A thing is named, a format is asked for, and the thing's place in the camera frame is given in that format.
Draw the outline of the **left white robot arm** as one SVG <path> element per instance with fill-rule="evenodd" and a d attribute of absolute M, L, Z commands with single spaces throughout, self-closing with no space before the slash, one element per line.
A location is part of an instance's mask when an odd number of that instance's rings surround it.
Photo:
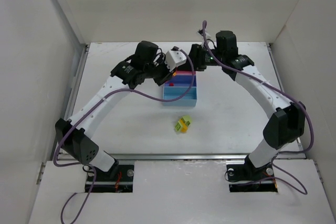
<path fill-rule="evenodd" d="M 112 179 L 119 162 L 92 140 L 96 129 L 117 103 L 136 92 L 136 87 L 146 79 L 161 86 L 186 60 L 178 49 L 163 53 L 155 43 L 139 42 L 135 52 L 111 70 L 100 90 L 79 112 L 56 122 L 58 145 L 53 156 L 54 165 L 61 166 L 57 158 L 59 151 L 64 150 L 75 159 L 75 165 L 89 166 L 94 172 L 100 171 Z"/>

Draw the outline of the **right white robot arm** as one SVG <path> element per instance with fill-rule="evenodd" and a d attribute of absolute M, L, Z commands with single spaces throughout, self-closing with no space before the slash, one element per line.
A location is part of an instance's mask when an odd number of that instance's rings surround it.
<path fill-rule="evenodd" d="M 229 30 L 216 34 L 212 49 L 206 43 L 193 44 L 188 54 L 194 70 L 204 71 L 208 66 L 221 66 L 222 71 L 243 87 L 261 106 L 268 122 L 263 139 L 248 154 L 243 164 L 227 165 L 229 182 L 259 180 L 272 169 L 271 161 L 281 149 L 304 133 L 303 105 L 286 97 L 260 74 L 255 63 L 238 52 L 236 35 Z"/>

